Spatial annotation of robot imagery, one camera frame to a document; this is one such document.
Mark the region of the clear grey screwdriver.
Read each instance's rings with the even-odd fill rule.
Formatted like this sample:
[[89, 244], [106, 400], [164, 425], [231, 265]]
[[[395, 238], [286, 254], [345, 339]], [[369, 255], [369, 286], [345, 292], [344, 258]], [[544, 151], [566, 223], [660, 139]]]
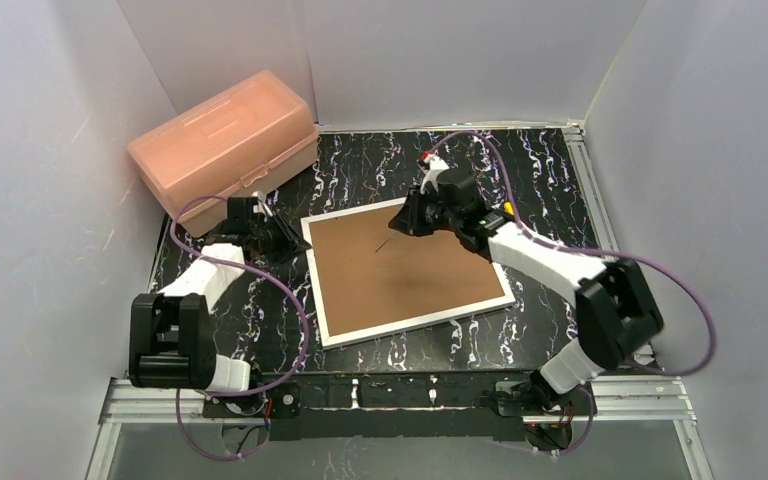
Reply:
[[395, 236], [397, 232], [391, 232], [390, 235], [374, 250], [374, 253], [378, 253], [383, 247], [385, 247]]

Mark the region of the white picture frame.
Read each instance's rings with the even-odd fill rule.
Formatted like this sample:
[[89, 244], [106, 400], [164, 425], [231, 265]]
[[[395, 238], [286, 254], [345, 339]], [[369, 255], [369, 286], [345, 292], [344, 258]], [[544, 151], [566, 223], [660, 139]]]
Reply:
[[515, 302], [498, 264], [463, 249], [446, 231], [396, 233], [401, 198], [302, 219], [321, 345], [332, 349], [410, 331]]

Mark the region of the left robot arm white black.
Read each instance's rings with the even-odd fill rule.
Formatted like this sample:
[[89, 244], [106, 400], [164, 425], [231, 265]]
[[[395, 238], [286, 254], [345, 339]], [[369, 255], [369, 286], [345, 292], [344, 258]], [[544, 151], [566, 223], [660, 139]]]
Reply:
[[[199, 250], [176, 234], [183, 217], [173, 218], [170, 238], [194, 260], [172, 283], [132, 302], [128, 378], [135, 387], [199, 390], [212, 397], [253, 396], [289, 380], [306, 358], [310, 324], [303, 304], [286, 284], [246, 259], [287, 260], [309, 249], [309, 243], [270, 209], [261, 192], [219, 201], [226, 207], [226, 217], [209, 231]], [[250, 362], [220, 354], [213, 340], [211, 311], [244, 272], [281, 290], [295, 306], [303, 328], [302, 345], [290, 369], [260, 386], [252, 382]]]

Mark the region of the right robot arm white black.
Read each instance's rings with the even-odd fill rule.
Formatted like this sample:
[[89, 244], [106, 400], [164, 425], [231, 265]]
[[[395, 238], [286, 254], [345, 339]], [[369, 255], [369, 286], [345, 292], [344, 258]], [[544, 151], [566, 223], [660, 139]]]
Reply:
[[491, 207], [464, 169], [431, 170], [414, 185], [389, 228], [413, 237], [449, 231], [468, 251], [517, 270], [574, 306], [578, 334], [531, 373], [528, 398], [550, 407], [563, 395], [629, 360], [664, 327], [639, 264], [615, 254], [574, 253]]

